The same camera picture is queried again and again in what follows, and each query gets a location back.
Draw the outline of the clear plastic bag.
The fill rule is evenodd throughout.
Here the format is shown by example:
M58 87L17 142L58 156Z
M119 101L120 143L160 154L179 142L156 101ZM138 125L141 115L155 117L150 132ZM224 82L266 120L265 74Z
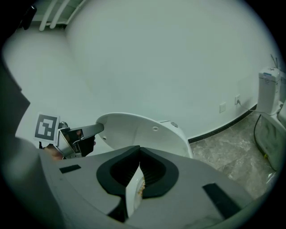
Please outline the clear plastic bag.
M262 114L256 140L272 168L281 170L286 160L286 114Z

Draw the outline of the beige patterned paper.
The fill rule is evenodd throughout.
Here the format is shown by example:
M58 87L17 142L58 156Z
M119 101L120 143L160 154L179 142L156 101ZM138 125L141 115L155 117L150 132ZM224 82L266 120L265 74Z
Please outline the beige patterned paper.
M138 186L137 186L137 194L139 196L143 196L143 190L145 189L145 178L142 177L139 181L138 181Z

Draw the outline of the white rounded toilet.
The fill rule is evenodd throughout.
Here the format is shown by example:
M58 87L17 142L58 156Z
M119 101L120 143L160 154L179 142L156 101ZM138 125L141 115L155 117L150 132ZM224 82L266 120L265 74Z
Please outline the white rounded toilet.
M176 133L182 139L185 139L185 140L187 139L183 130L175 122L170 121L170 120L162 120L162 121L159 121L159 123L161 123L163 126L165 126L166 128Z

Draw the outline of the person's black shirt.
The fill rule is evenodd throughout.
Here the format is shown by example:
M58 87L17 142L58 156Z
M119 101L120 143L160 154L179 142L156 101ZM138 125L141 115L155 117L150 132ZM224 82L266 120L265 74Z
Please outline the person's black shirt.
M21 87L0 59L0 138L16 134L29 105Z

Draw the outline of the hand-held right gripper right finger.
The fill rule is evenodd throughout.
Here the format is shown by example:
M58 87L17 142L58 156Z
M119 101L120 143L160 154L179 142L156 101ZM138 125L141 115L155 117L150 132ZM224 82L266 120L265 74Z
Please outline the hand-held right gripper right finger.
M150 148L144 151L172 162L178 168L178 180L163 196L143 199L129 224L217 224L223 216L203 189L212 183L240 208L253 201L242 186L204 162Z

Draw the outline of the white ceiling pipe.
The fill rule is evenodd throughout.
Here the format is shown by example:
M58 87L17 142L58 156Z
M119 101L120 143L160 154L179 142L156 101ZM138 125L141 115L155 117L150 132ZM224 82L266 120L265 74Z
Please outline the white ceiling pipe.
M45 14L42 18L41 24L39 26L39 31L43 31L46 27L47 24L47 20L53 10L53 8L55 7L56 3L58 2L58 0L52 0L51 3L49 4L49 6L47 7L47 10L45 11Z
M70 0L64 0L62 2L62 4L60 5L59 9L57 10L51 24L50 24L50 29L54 29L62 12L64 11L64 9L66 8L66 6L68 5L68 3L70 2Z

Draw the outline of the white toilet with square tank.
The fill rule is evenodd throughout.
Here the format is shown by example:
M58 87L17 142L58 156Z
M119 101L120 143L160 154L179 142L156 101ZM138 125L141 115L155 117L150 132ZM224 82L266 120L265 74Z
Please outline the white toilet with square tank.
M273 67L263 68L259 74L257 110L274 115L278 110L281 88L280 70Z

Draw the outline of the person's left forearm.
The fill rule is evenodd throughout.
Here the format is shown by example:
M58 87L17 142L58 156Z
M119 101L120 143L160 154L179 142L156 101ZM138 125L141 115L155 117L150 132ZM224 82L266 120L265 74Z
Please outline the person's left forearm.
M60 151L58 151L57 148L52 144L49 144L48 146L44 147L43 150L48 153L54 161L59 161L63 159L63 156Z

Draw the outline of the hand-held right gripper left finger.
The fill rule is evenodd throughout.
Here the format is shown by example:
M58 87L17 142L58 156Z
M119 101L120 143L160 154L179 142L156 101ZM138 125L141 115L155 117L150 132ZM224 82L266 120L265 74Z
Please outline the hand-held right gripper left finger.
M131 216L140 205L139 146L61 161L40 149L39 157L46 205L109 216Z

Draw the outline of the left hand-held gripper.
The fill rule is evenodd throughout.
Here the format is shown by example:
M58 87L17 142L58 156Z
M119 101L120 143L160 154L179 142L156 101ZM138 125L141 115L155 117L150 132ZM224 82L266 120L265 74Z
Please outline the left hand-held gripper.
M60 122L59 116L38 114L34 139L54 145L65 159L85 157L94 149L95 135L104 130L104 125L96 123L84 127L70 128Z

